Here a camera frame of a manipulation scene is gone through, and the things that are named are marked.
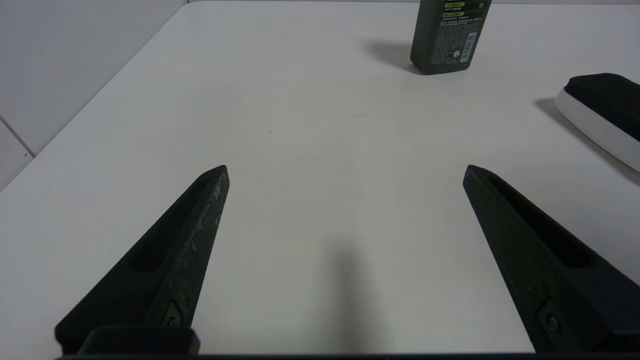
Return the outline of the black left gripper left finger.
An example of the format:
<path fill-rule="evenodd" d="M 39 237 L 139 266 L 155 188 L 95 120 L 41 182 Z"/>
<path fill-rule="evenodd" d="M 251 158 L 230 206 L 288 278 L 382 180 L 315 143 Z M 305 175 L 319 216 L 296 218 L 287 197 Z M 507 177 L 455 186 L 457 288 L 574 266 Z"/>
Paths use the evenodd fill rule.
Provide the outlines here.
<path fill-rule="evenodd" d="M 64 356 L 187 356 L 230 178 L 202 173 L 54 329 Z"/>

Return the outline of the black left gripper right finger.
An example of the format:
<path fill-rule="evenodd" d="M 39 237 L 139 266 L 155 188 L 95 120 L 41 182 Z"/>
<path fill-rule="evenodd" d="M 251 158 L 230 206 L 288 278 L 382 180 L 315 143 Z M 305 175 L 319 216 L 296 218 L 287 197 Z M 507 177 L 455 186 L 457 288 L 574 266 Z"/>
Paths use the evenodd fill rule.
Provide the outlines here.
<path fill-rule="evenodd" d="M 462 186 L 537 353 L 637 354 L 640 288 L 497 174 Z"/>

